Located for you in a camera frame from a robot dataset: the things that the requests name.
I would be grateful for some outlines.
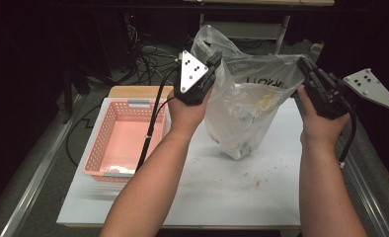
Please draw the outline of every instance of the plastic bag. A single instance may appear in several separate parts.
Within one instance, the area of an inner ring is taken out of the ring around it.
[[[207,61],[222,52],[204,118],[209,136],[238,160],[262,142],[278,107],[304,80],[303,55],[249,55],[211,26],[202,27],[191,53]]]

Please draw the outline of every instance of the finger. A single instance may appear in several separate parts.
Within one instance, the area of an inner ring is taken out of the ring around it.
[[[302,102],[302,105],[305,109],[305,115],[306,114],[316,114],[317,112],[315,111],[315,108],[314,106],[312,105],[312,102],[311,102],[311,99],[309,99],[308,95],[306,94],[306,91],[305,91],[305,86],[304,85],[300,85],[297,89],[297,92],[298,92],[298,95],[299,95],[299,99],[301,100]]]

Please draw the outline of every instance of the wrist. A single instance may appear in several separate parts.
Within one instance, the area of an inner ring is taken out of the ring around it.
[[[302,159],[309,161],[337,160],[335,144],[323,141],[302,141]]]
[[[171,126],[169,134],[177,136],[179,139],[191,140],[195,134],[195,128]]]

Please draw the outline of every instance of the dark background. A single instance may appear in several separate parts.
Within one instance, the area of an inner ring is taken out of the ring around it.
[[[108,81],[112,69],[132,64],[127,31],[119,20],[126,16],[80,13],[71,17],[69,13],[49,11],[44,4],[37,0],[0,1],[0,194],[57,114],[56,100],[63,90],[67,67],[74,72],[74,85],[85,93],[85,76]],[[361,6],[367,6],[370,13],[322,16],[310,10],[292,16],[286,42],[323,41],[319,66],[339,77],[370,67],[389,89],[389,0],[337,1],[336,7]],[[193,13],[149,12],[134,17],[131,21],[141,34],[180,48],[187,46],[198,27],[198,15]],[[280,16],[246,17],[240,13],[231,18],[278,21]],[[359,102],[357,108],[389,170],[389,110],[367,102]]]

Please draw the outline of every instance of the forearm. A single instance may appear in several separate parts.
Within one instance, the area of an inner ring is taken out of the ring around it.
[[[155,236],[177,191],[192,134],[171,130],[114,202],[102,236]]]
[[[366,236],[346,190],[334,147],[303,144],[299,186],[304,236]]]

